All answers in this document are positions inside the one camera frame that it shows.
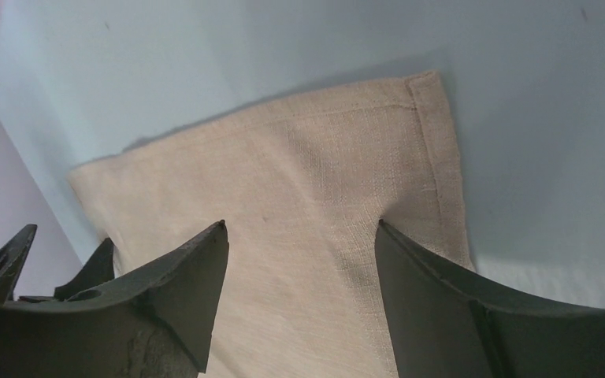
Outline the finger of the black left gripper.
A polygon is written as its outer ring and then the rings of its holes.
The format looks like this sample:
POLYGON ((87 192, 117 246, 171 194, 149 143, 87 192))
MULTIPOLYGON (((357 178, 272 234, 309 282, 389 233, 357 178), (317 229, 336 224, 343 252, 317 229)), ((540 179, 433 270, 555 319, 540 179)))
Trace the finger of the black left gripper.
POLYGON ((54 289, 54 298, 67 300, 82 291, 113 280, 113 252, 112 240, 104 239, 82 269, 68 283, 54 289))
POLYGON ((38 226, 25 225, 0 248, 0 304, 13 301, 14 289, 28 258, 38 226))

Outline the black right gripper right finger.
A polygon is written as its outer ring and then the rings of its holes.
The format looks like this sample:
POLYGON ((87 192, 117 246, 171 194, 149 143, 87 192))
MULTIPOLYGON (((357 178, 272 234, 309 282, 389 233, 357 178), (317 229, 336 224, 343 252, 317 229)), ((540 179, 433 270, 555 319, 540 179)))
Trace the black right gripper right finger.
POLYGON ((605 377, 605 309, 504 286, 384 221, 374 250, 399 376, 605 377))

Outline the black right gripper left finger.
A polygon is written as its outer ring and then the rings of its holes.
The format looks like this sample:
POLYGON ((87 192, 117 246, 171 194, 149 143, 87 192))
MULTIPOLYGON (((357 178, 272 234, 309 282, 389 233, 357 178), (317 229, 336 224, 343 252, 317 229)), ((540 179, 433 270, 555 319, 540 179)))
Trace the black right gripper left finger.
POLYGON ((207 370, 228 264, 218 221, 73 295, 0 304, 0 377, 196 377, 207 370))

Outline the beige cloth napkin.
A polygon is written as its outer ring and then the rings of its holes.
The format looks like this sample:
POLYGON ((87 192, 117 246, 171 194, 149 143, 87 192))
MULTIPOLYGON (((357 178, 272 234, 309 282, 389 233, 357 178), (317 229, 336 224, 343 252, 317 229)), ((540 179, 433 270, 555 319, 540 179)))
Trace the beige cloth napkin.
POLYGON ((210 377, 394 377, 374 239, 385 220, 472 267, 436 71, 293 95, 73 169, 123 272, 224 221, 210 377))

